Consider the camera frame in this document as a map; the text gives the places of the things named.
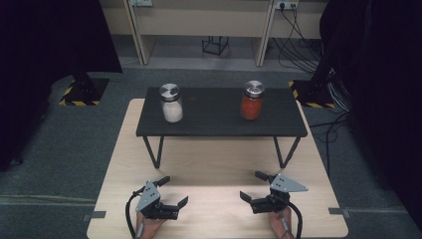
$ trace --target gray carpet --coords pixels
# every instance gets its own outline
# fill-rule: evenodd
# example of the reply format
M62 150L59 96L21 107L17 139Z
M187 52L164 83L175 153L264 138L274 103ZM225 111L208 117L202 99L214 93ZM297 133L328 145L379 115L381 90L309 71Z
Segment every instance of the gray carpet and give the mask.
M311 77L281 72L123 70L123 74L90 74L110 78L97 107L58 105L71 78L52 86L51 105L22 151L24 163L0 173L0 238L87 237L89 216L126 107L131 99L143 98L148 87L171 82L181 88L242 88L247 81L259 80L268 88L287 88L288 81ZM306 108L304 112L313 125L335 120L340 109ZM312 128L325 167L322 140L327 128ZM330 139L335 141L329 144L329 176L346 217L346 238L422 238L394 192L377 183L347 125Z

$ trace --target table leg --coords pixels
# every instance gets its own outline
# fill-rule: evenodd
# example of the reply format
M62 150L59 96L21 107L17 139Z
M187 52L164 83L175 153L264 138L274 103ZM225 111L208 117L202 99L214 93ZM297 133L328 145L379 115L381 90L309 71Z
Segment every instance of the table leg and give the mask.
M154 164L155 168L159 168L159 165L161 163L161 153L162 153L162 144L164 142L164 136L161 136L160 139L159 139L157 159L155 159L154 153L152 152L151 145L149 144L148 137L143 136L143 140L145 141L145 145L146 145L146 148L148 149L149 156L151 157L152 164Z
M276 145L276 152L277 152L277 157L279 158L279 164L280 164L280 168L286 168L286 166L288 165L288 162L290 161L290 159L293 156L293 153L295 152L296 148L298 147L299 141L301 140L300 137L296 137L292 148L289 151L288 156L286 157L286 161L283 162L283 157L282 157L282 153L280 152L280 147L279 147L279 141L277 140L277 137L274 137L274 144Z

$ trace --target wall socket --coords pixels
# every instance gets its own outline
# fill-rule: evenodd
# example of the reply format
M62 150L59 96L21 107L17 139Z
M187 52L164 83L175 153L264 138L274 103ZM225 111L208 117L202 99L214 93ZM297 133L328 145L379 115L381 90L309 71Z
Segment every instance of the wall socket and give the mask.
M133 7L152 7L152 0L130 0Z
M279 0L276 3L276 9L282 9L280 5L284 3L285 4L285 10L287 9L298 9L299 0Z

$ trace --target metal lid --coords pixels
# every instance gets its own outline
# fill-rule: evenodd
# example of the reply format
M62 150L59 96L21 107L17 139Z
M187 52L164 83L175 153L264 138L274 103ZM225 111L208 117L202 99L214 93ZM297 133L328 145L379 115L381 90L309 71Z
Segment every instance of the metal lid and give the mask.
M245 85L245 95L250 98L260 98L264 90L264 85L258 81L250 81Z
M174 102L180 97L179 87L171 83L161 86L159 93L161 94L161 99L165 102Z

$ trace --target glass jar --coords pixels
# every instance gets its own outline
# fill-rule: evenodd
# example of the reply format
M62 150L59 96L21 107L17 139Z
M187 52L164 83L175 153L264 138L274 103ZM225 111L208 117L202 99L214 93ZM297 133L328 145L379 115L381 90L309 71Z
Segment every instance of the glass jar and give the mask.
M264 85L258 81L246 83L241 106L244 119L255 120L260 115L264 90Z
M179 87L175 84L165 84L161 86L159 93L165 120L169 122L182 120L183 109Z

